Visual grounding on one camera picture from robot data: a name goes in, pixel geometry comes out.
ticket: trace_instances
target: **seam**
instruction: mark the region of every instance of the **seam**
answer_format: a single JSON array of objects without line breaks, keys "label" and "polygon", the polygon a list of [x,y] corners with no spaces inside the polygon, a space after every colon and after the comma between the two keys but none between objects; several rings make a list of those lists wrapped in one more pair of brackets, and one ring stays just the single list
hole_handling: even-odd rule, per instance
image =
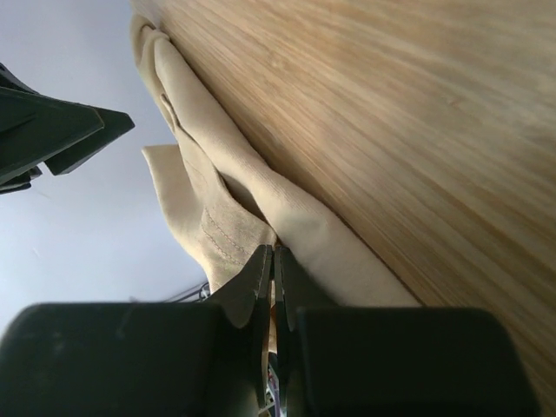
[{"label": "seam", "polygon": [[218,246],[218,243],[216,243],[216,241],[213,239],[213,237],[211,235],[209,235],[209,233],[207,232],[207,230],[205,230],[205,228],[202,226],[201,223],[201,230],[202,232],[210,239],[210,241],[215,245],[216,249],[218,250],[218,252],[220,252],[222,255],[226,256],[228,259],[230,259],[235,265],[239,265],[241,266],[241,264],[236,261],[232,256],[230,256],[229,254],[227,254],[226,252],[224,252],[222,250],[222,248],[220,246]]},{"label": "seam", "polygon": [[222,233],[222,234],[224,235],[224,237],[228,240],[228,242],[230,242],[232,245],[234,245],[234,247],[238,248],[238,249],[241,250],[245,255],[247,255],[248,253],[245,251],[244,248],[242,248],[241,246],[239,246],[238,244],[236,244],[234,241],[232,241],[232,238],[231,238],[231,237],[229,237],[228,235],[226,235],[226,234],[224,233],[224,231],[220,228],[220,226],[218,226],[218,224],[215,222],[215,219],[212,218],[212,216],[210,215],[209,211],[208,211],[208,210],[205,210],[205,212],[207,213],[207,216],[208,216],[210,222],[211,222],[212,224],[214,224],[215,227],[216,227],[218,230],[220,230],[220,233]]},{"label": "seam", "polygon": [[[202,178],[202,181],[205,183],[205,187],[208,188],[208,187],[209,187],[209,186],[208,186],[208,185],[209,185],[209,182],[207,181],[207,179],[205,178],[205,176],[202,174],[202,172],[201,172],[199,169],[195,168],[195,167],[191,164],[191,162],[189,162],[189,161],[187,161],[187,160],[185,160],[185,159],[182,159],[182,160],[183,160],[185,163],[187,163],[187,165],[188,165],[191,169],[193,169],[193,170]],[[215,219],[213,219],[213,217],[210,215],[209,208],[205,208],[204,211],[205,211],[205,213],[207,213],[207,216],[208,216],[209,220],[212,222],[212,224],[214,224],[214,225],[216,226],[216,228],[218,229],[218,231],[220,231],[220,233],[222,233],[223,236],[224,236],[232,245],[234,245],[234,247],[236,247],[236,248],[238,248],[239,250],[241,250],[245,255],[249,255],[249,254],[247,253],[247,251],[246,251],[244,248],[242,248],[242,247],[239,246],[237,243],[235,243],[235,242],[232,240],[232,238],[230,238],[228,235],[226,235],[226,234],[224,233],[224,231],[218,226],[218,224],[216,223]]]}]

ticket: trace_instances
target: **beige cloth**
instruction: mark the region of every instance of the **beige cloth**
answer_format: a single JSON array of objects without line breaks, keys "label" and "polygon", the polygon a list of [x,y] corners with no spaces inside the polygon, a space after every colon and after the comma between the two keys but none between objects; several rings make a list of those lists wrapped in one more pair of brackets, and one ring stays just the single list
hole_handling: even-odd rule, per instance
[{"label": "beige cloth", "polygon": [[148,147],[174,237],[216,291],[277,238],[339,303],[417,306],[382,262],[328,208],[262,160],[167,35],[131,23],[137,68],[177,140]]}]

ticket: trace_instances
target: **black plastic part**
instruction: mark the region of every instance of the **black plastic part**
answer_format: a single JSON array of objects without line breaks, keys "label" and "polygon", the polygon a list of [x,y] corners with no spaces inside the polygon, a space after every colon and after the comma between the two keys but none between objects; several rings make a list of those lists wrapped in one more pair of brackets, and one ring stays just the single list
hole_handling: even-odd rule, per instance
[{"label": "black plastic part", "polygon": [[43,173],[38,167],[31,168],[29,171],[12,178],[11,180],[0,184],[0,194],[11,193],[22,189],[30,189],[31,180],[39,177]]},{"label": "black plastic part", "polygon": [[125,113],[41,96],[0,64],[0,192],[28,188],[20,177],[40,162],[68,174],[133,127]]},{"label": "black plastic part", "polygon": [[509,335],[484,311],[315,308],[298,325],[308,414],[288,417],[539,416]]},{"label": "black plastic part", "polygon": [[222,306],[229,322],[245,329],[251,338],[250,380],[259,407],[266,402],[273,253],[272,246],[259,246],[242,271],[205,301]]},{"label": "black plastic part", "polygon": [[302,357],[297,332],[299,308],[333,308],[336,303],[305,272],[289,248],[275,250],[275,312],[281,407],[302,415]]},{"label": "black plastic part", "polygon": [[45,161],[54,175],[68,174],[87,162],[124,133],[132,130],[135,124],[128,115],[119,111],[90,107],[101,120],[103,127],[84,137],[80,142],[51,156]]},{"label": "black plastic part", "polygon": [[212,303],[34,306],[0,347],[1,415],[257,415],[250,342]]}]

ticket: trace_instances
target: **wooden table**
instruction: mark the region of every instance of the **wooden table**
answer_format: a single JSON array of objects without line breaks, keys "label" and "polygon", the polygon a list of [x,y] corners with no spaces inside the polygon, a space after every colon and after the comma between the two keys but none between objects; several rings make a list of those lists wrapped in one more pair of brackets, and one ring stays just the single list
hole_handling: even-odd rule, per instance
[{"label": "wooden table", "polygon": [[497,314],[556,414],[556,2],[133,3],[424,304]]}]

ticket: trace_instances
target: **wooden surface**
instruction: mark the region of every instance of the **wooden surface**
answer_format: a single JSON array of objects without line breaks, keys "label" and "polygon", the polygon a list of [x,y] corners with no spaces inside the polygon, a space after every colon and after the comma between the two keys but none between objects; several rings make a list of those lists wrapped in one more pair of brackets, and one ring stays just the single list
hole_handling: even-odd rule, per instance
[{"label": "wooden surface", "polygon": [[556,2],[133,3],[423,303],[497,314],[556,414]]}]

